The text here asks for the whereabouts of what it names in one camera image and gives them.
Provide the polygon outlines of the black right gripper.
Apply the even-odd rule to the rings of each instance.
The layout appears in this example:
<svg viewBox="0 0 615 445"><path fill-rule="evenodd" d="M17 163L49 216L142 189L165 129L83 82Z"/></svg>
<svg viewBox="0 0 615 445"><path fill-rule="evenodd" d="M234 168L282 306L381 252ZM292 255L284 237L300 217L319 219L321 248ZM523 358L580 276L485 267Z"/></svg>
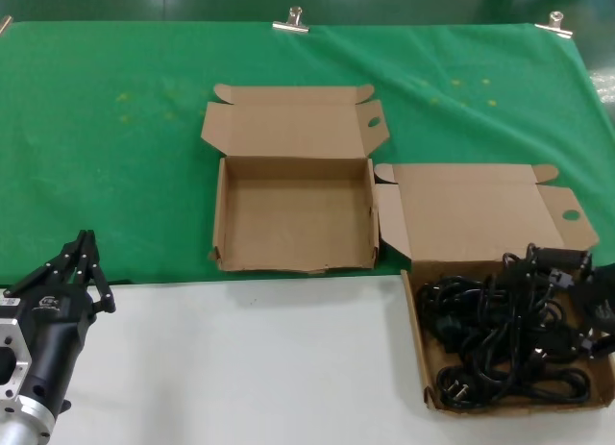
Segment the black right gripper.
<svg viewBox="0 0 615 445"><path fill-rule="evenodd" d="M591 253L586 250L534 248L530 256L536 266L543 269L577 271L591 264ZM580 350L589 358L611 355L614 335L614 265L578 272L571 288L571 300L580 317Z"/></svg>

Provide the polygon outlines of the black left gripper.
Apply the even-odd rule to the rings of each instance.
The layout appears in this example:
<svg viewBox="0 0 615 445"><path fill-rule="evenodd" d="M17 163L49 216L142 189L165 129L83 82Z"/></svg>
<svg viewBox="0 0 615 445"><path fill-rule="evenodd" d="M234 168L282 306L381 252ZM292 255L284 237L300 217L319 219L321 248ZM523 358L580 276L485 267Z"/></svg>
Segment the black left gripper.
<svg viewBox="0 0 615 445"><path fill-rule="evenodd" d="M90 283L100 296L94 303ZM1 299L1 398L20 395L50 411L69 410L66 393L95 314L116 311L95 232L79 231L4 295L17 297Z"/></svg>

